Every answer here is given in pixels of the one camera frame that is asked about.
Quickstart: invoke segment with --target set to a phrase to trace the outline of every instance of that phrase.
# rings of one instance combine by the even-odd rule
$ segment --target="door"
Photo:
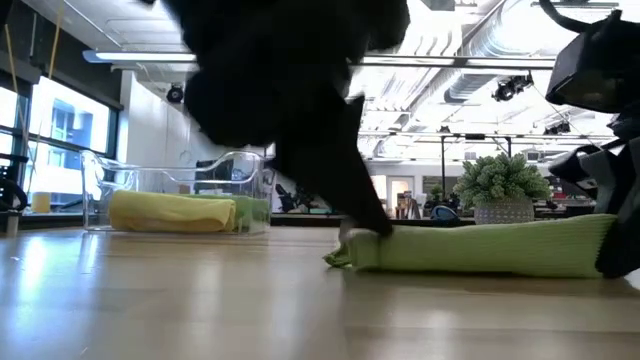
[[[396,208],[398,207],[398,194],[411,191],[414,196],[413,176],[388,176],[387,177],[387,214],[396,218]]]

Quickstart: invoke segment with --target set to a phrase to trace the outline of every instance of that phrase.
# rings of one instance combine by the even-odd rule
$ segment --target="white planter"
[[[501,200],[475,207],[477,225],[515,224],[534,221],[531,200]]]

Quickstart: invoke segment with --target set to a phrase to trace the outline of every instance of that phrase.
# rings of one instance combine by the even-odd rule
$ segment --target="wooden floor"
[[[0,239],[0,359],[640,359],[640,275],[353,274],[336,233]]]

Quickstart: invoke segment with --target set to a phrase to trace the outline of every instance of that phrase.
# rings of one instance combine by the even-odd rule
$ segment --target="yellow cushion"
[[[232,231],[233,200],[119,190],[109,203],[111,226],[121,231],[203,233]]]

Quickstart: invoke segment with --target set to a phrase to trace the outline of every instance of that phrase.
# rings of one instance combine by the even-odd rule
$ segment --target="transparent acrylic container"
[[[120,190],[232,199],[236,204],[235,227],[216,233],[256,234],[269,228],[274,172],[266,169],[264,158],[255,153],[228,152],[210,165],[196,168],[140,167],[102,158],[91,151],[82,151],[81,155],[86,230],[121,230],[112,226],[109,217],[113,195]]]

